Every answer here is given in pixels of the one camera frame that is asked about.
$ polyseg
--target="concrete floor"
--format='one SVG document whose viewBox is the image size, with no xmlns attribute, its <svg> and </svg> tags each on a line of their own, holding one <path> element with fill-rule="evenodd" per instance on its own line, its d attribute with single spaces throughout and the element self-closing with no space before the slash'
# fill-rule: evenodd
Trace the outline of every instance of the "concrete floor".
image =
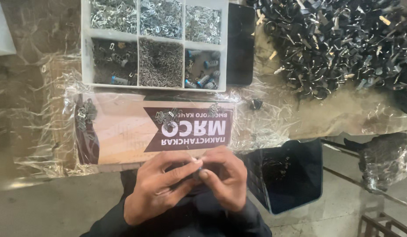
<svg viewBox="0 0 407 237">
<path fill-rule="evenodd" d="M 324 147 L 324 165 L 360 180 L 358 160 Z M 407 179 L 388 194 L 407 202 Z M 0 237 L 79 236 L 113 207 L 122 195 L 119 173 L 52 180 L 27 188 L 0 191 Z M 385 211 L 407 225 L 407 208 L 373 195 L 359 186 L 324 172 L 320 200 L 295 210 L 269 214 L 257 205 L 273 236 L 356 237 L 360 215 Z"/>
</svg>

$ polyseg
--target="phone screen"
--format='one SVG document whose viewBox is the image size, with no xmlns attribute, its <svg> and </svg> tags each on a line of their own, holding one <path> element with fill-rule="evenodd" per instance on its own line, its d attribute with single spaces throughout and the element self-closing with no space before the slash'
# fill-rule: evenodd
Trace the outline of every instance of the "phone screen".
<svg viewBox="0 0 407 237">
<path fill-rule="evenodd" d="M 251 7 L 229 4 L 227 84 L 248 86 L 252 83 L 255 14 Z"/>
</svg>

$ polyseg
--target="dark clothing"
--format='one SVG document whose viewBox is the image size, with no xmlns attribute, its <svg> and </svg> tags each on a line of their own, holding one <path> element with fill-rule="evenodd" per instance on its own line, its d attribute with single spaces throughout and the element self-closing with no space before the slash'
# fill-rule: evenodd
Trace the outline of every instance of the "dark clothing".
<svg viewBox="0 0 407 237">
<path fill-rule="evenodd" d="M 240 213 L 230 213 L 220 206 L 212 191 L 204 185 L 192 190 L 175 207 L 138 226 L 129 226 L 125 222 L 124 201 L 125 199 L 95 222 L 90 231 L 81 237 L 272 236 L 258 209 L 250 200 L 247 200 Z"/>
</svg>

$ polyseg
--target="black plastic basket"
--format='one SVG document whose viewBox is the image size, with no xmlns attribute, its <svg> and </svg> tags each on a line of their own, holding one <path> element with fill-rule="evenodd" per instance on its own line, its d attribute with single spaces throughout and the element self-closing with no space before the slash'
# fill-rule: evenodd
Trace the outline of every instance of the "black plastic basket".
<svg viewBox="0 0 407 237">
<path fill-rule="evenodd" d="M 247 184 L 272 214 L 314 202 L 322 196 L 320 139 L 288 141 L 279 148 L 259 149 L 239 156 L 248 169 Z"/>
</svg>

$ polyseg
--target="white compartment box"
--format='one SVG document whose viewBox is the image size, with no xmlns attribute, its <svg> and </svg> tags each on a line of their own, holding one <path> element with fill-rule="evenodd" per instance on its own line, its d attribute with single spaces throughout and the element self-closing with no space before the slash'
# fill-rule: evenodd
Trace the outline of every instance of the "white compartment box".
<svg viewBox="0 0 407 237">
<path fill-rule="evenodd" d="M 191 92 L 224 92 L 226 90 L 227 83 L 227 41 L 228 41 L 228 0 L 179 0 L 182 3 L 182 24 L 183 35 L 181 40 L 156 37 L 156 36 L 143 36 L 140 35 L 140 5 L 141 1 L 137 0 L 137 34 L 130 34 L 126 32 L 118 32 L 114 30 L 99 30 L 91 28 L 91 4 L 89 0 L 82 0 L 81 8 L 81 40 L 82 40 L 82 81 L 84 84 L 98 87 L 117 87 L 117 88 L 139 88 L 139 89 L 162 89 L 162 90 L 181 90 Z M 186 23 L 186 6 L 202 6 L 215 10 L 221 10 L 221 44 L 192 42 L 185 40 L 185 23 Z M 139 50 L 139 38 L 148 38 L 159 42 L 175 42 L 183 45 L 183 51 L 185 49 L 191 50 L 203 50 L 203 51 L 219 51 L 221 57 L 219 60 L 220 77 L 218 81 L 217 90 L 209 89 L 188 89 L 185 88 L 185 64 L 183 63 L 181 84 L 182 87 L 153 87 L 153 86 L 140 86 L 141 69 L 138 63 L 138 79 L 135 86 L 124 85 L 111 85 L 94 83 L 95 71 L 94 71 L 94 58 L 92 52 L 92 38 L 119 40 L 122 42 L 136 41 L 137 49 Z"/>
<path fill-rule="evenodd" d="M 13 39 L 7 26 L 6 18 L 4 17 L 3 9 L 0 5 L 0 56 L 15 54 L 16 48 L 13 44 Z"/>
</svg>

